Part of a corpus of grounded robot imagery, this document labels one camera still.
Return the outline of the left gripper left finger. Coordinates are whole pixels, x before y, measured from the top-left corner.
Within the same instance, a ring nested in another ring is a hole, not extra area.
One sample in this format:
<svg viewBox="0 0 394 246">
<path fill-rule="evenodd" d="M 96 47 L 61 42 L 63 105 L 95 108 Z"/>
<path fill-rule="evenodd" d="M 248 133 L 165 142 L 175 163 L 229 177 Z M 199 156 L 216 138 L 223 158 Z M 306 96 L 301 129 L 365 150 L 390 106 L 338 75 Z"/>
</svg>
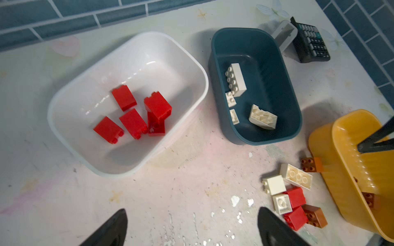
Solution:
<svg viewBox="0 0 394 246">
<path fill-rule="evenodd" d="M 126 210 L 120 209 L 82 242 L 80 246 L 123 246 L 127 227 Z"/>
</svg>

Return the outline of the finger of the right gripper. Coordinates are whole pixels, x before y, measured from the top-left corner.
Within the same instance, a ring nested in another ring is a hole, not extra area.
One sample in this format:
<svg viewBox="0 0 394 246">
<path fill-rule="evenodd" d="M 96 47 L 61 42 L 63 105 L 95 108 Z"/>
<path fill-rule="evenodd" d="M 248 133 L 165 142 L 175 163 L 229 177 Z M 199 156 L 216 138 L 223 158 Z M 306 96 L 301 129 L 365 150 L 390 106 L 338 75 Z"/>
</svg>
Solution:
<svg viewBox="0 0 394 246">
<path fill-rule="evenodd" d="M 394 149 L 394 139 L 381 141 L 383 138 L 394 132 L 394 117 L 392 117 L 384 126 L 373 133 L 368 138 L 364 139 L 357 145 L 360 153 L 374 153 L 391 151 Z"/>
</svg>

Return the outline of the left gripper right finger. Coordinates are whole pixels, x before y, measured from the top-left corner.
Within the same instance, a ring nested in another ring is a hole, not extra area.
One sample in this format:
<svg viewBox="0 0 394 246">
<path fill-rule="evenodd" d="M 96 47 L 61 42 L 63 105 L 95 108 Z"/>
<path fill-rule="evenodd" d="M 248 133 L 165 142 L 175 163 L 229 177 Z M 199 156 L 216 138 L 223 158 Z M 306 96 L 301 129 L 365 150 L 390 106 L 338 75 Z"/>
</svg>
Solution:
<svg viewBox="0 0 394 246">
<path fill-rule="evenodd" d="M 258 229 L 264 246 L 309 245 L 266 207 L 260 207 L 259 209 Z"/>
</svg>

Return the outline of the red lego cluster brick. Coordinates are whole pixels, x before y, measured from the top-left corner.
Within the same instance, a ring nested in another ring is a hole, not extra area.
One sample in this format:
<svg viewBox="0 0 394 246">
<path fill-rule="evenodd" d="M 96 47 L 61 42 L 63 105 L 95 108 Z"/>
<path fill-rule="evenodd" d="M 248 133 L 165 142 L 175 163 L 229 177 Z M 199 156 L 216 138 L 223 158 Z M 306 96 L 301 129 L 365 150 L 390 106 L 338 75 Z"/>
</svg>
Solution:
<svg viewBox="0 0 394 246">
<path fill-rule="evenodd" d="M 283 215 L 285 221 L 294 231 L 300 230 L 307 222 L 308 218 L 302 209 L 306 204 L 306 199 L 301 187 L 292 187 L 283 194 L 289 196 L 292 212 Z"/>
</svg>

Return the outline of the brown lego brick cluster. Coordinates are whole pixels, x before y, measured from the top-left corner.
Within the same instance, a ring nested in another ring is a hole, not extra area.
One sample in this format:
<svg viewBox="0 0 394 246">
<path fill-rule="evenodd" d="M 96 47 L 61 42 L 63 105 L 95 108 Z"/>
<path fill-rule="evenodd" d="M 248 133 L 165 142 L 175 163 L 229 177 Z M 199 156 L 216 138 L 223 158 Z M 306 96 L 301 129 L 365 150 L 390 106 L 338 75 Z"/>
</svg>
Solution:
<svg viewBox="0 0 394 246">
<path fill-rule="evenodd" d="M 321 208 L 311 205 L 303 205 L 302 209 L 308 218 L 308 224 L 321 229 L 328 225 Z"/>
</svg>

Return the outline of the white square lego brick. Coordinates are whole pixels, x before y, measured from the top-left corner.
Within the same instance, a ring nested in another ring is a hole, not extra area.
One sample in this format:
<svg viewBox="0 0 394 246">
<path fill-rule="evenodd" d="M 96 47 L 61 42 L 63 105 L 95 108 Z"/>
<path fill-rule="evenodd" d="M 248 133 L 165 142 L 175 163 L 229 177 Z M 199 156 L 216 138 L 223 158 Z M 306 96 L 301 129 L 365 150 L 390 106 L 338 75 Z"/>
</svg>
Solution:
<svg viewBox="0 0 394 246">
<path fill-rule="evenodd" d="M 281 175 L 272 176 L 262 180 L 263 189 L 266 194 L 277 195 L 286 191 L 286 186 Z"/>
</svg>

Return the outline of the brown lego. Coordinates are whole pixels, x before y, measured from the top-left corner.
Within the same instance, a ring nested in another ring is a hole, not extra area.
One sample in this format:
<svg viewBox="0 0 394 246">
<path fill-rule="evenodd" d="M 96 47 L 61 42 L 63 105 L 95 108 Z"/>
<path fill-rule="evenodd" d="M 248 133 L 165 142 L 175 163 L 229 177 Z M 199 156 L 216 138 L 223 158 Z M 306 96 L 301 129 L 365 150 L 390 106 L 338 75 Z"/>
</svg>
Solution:
<svg viewBox="0 0 394 246">
<path fill-rule="evenodd" d="M 362 192 L 362 195 L 369 206 L 370 209 L 379 210 L 380 209 L 380 196 L 374 193 Z"/>
</svg>

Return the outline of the cream long lego brick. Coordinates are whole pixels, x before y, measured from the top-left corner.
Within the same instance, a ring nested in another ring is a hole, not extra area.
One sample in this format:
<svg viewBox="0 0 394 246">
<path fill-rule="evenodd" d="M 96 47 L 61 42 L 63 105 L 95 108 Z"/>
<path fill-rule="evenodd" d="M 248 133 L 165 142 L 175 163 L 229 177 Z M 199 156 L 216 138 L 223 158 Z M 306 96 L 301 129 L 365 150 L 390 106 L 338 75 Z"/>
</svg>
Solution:
<svg viewBox="0 0 394 246">
<path fill-rule="evenodd" d="M 294 186 L 302 187 L 307 190 L 311 190 L 312 188 L 313 176 L 291 164 L 282 164 L 280 174 L 286 182 Z"/>
</svg>

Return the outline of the cream lego brick bottom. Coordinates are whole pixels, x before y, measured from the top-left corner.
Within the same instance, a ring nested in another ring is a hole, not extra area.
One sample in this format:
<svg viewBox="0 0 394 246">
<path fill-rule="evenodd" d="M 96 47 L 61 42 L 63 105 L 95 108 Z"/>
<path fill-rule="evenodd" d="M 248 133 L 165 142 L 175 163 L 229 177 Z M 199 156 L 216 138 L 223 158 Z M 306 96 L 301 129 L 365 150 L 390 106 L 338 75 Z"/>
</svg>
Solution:
<svg viewBox="0 0 394 246">
<path fill-rule="evenodd" d="M 249 115 L 249 121 L 266 130 L 274 130 L 276 128 L 278 117 L 268 111 L 261 110 L 257 105 L 253 104 Z"/>
</svg>

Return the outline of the small white lego brick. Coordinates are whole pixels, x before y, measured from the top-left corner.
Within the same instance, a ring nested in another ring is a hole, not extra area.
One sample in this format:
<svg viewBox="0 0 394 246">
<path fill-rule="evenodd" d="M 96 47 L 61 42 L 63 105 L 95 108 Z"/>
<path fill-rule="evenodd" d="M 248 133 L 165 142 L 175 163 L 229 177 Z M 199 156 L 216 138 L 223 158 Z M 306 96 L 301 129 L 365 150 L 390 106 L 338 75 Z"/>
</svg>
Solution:
<svg viewBox="0 0 394 246">
<path fill-rule="evenodd" d="M 231 120 L 233 122 L 233 125 L 237 125 L 240 123 L 235 109 L 230 109 L 230 116 L 231 116 Z"/>
</svg>

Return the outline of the long white lego brick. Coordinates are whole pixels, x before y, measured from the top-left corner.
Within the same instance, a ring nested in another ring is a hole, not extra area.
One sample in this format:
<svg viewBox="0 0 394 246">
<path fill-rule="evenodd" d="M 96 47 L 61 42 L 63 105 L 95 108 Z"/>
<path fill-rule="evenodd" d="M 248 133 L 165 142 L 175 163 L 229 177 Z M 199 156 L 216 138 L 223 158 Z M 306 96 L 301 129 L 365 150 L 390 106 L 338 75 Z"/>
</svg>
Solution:
<svg viewBox="0 0 394 246">
<path fill-rule="evenodd" d="M 225 76 L 233 97 L 240 97 L 247 90 L 239 63 L 231 64 L 226 70 Z"/>
</svg>

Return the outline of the yellow plastic bin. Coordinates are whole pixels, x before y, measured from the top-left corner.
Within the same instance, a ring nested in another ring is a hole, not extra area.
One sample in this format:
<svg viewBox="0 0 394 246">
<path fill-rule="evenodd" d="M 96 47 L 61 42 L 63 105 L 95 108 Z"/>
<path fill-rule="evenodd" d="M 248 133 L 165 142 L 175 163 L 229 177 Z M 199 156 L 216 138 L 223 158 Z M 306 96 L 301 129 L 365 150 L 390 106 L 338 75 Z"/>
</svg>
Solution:
<svg viewBox="0 0 394 246">
<path fill-rule="evenodd" d="M 394 241 L 394 152 L 358 152 L 357 145 L 381 128 L 369 111 L 353 111 L 313 131 L 308 147 L 322 159 L 322 176 L 344 219 Z M 380 209 L 367 205 L 362 192 L 380 196 Z"/>
</svg>

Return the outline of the black calculator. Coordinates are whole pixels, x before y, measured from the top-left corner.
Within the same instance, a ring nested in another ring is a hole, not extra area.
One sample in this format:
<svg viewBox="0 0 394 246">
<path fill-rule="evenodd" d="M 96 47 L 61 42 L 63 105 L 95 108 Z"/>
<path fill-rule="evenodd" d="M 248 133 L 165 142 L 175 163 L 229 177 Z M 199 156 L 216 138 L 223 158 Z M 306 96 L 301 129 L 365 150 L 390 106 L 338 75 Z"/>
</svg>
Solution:
<svg viewBox="0 0 394 246">
<path fill-rule="evenodd" d="M 298 31 L 292 43 L 300 63 L 327 62 L 331 59 L 322 36 L 315 26 L 298 23 L 294 17 L 291 17 L 290 22 Z"/>
</svg>

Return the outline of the teal plastic bin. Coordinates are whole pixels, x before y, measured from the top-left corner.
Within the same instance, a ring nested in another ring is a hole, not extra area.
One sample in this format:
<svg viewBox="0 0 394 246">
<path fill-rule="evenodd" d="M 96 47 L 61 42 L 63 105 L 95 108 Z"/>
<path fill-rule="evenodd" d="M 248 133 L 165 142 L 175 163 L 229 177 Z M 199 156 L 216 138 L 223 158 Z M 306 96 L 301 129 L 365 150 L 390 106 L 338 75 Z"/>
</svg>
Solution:
<svg viewBox="0 0 394 246">
<path fill-rule="evenodd" d="M 246 91 L 233 109 L 239 119 L 233 124 L 226 93 L 230 91 L 226 70 L 238 63 Z M 302 127 L 301 110 L 282 54 L 274 38 L 254 28 L 223 28 L 211 40 L 208 62 L 213 94 L 225 137 L 236 145 L 260 146 L 296 137 Z M 274 130 L 249 121 L 251 108 L 258 106 L 278 117 Z"/>
</svg>

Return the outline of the grey small box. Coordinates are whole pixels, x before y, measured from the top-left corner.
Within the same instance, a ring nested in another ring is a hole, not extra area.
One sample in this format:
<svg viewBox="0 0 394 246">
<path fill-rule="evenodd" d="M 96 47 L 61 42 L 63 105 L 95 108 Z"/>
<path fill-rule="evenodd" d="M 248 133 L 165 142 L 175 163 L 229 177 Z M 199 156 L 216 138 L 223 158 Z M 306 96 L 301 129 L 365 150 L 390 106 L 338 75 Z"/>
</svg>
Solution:
<svg viewBox="0 0 394 246">
<path fill-rule="evenodd" d="M 298 34 L 298 29 L 290 21 L 283 20 L 271 34 L 281 52 L 284 52 Z"/>
</svg>

